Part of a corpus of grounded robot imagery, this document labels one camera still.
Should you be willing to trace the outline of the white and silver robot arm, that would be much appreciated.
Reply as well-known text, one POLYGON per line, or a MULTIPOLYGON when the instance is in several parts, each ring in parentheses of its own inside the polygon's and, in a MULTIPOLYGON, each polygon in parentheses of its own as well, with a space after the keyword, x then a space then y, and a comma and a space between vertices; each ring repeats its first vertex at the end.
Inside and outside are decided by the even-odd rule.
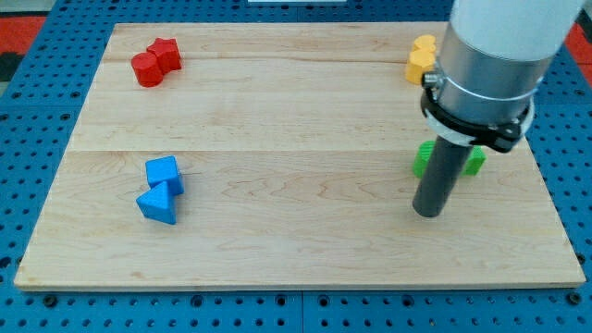
POLYGON ((438 153, 508 153, 584 0, 456 0, 421 107, 438 153))

